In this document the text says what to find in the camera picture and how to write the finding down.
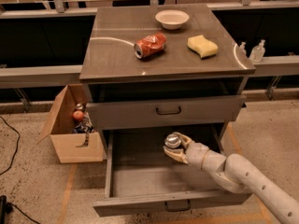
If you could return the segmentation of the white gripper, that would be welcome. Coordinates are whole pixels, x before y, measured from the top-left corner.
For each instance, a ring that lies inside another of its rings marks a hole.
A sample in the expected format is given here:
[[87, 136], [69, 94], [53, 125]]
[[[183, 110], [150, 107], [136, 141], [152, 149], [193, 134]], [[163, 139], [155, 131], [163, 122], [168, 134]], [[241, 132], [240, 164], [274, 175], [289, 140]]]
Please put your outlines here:
[[175, 148], [178, 149], [164, 147], [164, 153], [175, 161], [201, 169], [209, 148], [201, 143], [192, 143], [192, 139], [185, 134], [174, 133], [174, 136]]

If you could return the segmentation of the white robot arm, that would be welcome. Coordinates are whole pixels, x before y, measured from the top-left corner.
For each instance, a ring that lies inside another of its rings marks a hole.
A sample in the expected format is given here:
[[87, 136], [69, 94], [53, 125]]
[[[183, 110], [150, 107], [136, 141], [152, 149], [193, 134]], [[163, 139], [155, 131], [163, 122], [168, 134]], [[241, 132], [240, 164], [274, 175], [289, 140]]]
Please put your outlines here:
[[299, 224], [299, 202], [239, 154], [226, 157], [182, 133], [164, 139], [164, 153], [171, 159], [208, 173], [232, 193], [250, 190], [281, 224]]

